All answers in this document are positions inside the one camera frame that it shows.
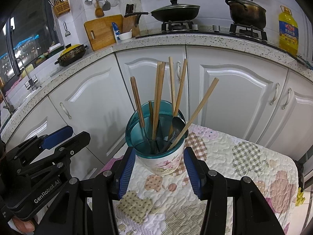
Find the left hand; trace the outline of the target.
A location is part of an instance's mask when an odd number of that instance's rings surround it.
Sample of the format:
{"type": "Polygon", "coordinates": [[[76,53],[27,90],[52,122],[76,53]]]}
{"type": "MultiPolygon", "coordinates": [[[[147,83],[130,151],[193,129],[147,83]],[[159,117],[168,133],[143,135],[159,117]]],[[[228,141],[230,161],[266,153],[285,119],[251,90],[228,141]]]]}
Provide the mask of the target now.
{"type": "Polygon", "coordinates": [[[13,217],[12,221],[21,233],[34,232],[35,225],[32,221],[21,221],[17,217],[13,217]]]}

